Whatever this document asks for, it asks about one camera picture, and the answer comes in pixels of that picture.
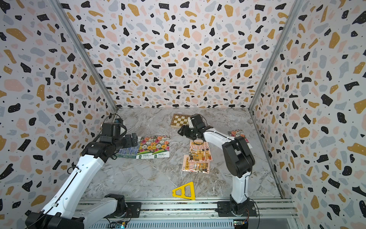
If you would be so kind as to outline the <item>colourful flower seed packet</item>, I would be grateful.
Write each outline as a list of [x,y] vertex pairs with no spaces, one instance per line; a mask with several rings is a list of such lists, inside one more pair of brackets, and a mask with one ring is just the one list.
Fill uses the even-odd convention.
[[243,137],[243,138],[246,138],[245,136],[245,133],[242,129],[237,129],[237,130],[231,130],[228,132],[229,136],[232,136],[232,137]]
[[169,158],[170,157],[170,141],[167,135],[156,135],[152,142],[152,158]]
[[153,136],[141,137],[136,159],[153,159],[154,142]]

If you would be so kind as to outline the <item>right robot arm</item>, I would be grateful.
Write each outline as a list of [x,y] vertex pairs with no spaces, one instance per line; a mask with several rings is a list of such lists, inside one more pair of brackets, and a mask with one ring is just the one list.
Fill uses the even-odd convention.
[[178,134],[190,140],[201,139],[222,149],[226,167],[233,178],[233,186],[228,207],[217,209],[217,212],[235,216],[249,214],[253,202],[249,198],[248,187],[255,159],[245,138],[225,135],[212,126],[207,126],[200,114],[191,116],[189,124],[183,125]]

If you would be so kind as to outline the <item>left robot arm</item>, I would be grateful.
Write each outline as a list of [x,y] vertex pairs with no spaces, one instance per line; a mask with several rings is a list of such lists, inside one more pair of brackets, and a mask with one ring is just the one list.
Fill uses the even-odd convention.
[[83,149],[69,177],[40,212],[31,212],[25,221],[28,229],[87,229],[106,216],[130,217],[123,195],[108,194],[85,212],[76,208],[90,182],[109,159],[123,148],[137,146],[137,135],[127,134],[121,117],[103,123],[100,133]]

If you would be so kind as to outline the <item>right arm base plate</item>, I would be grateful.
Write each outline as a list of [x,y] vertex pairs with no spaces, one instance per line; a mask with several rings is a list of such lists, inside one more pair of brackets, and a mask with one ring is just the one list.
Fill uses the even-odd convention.
[[219,201],[215,210],[219,217],[257,217],[253,201],[236,204],[234,201]]

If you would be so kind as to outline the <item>lavender seed packet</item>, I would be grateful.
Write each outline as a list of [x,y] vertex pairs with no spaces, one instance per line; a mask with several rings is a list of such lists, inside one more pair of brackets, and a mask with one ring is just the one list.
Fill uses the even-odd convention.
[[139,153],[139,147],[140,147],[140,145],[138,144],[137,146],[131,147],[131,148],[121,148],[116,153],[116,156],[117,157],[122,157],[122,158],[133,158],[133,159],[136,159],[137,154]]

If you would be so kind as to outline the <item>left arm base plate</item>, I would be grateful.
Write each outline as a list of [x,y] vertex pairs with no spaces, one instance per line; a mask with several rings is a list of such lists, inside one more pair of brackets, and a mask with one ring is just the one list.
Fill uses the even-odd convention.
[[124,206],[122,204],[117,204],[117,209],[113,213],[106,215],[105,217],[113,219],[139,218],[141,208],[141,202],[127,202],[124,204]]

